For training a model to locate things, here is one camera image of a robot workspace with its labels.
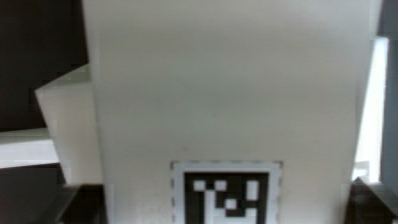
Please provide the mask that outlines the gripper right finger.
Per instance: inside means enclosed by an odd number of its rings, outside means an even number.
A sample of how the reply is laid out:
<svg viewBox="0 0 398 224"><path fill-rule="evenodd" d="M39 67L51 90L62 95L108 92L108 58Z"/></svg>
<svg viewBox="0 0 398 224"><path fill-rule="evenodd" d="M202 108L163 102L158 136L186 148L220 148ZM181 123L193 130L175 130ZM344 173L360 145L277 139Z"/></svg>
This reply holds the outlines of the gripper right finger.
<svg viewBox="0 0 398 224"><path fill-rule="evenodd" d="M342 224L398 224L398 195L382 183L351 182Z"/></svg>

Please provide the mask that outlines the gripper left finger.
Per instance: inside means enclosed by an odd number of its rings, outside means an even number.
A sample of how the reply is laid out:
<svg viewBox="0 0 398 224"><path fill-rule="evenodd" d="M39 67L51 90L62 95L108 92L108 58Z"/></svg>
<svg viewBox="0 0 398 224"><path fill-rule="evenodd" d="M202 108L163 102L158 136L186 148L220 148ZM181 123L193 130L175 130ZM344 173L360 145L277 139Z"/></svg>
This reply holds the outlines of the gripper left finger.
<svg viewBox="0 0 398 224"><path fill-rule="evenodd" d="M99 184L62 187L37 224L108 224L104 190Z"/></svg>

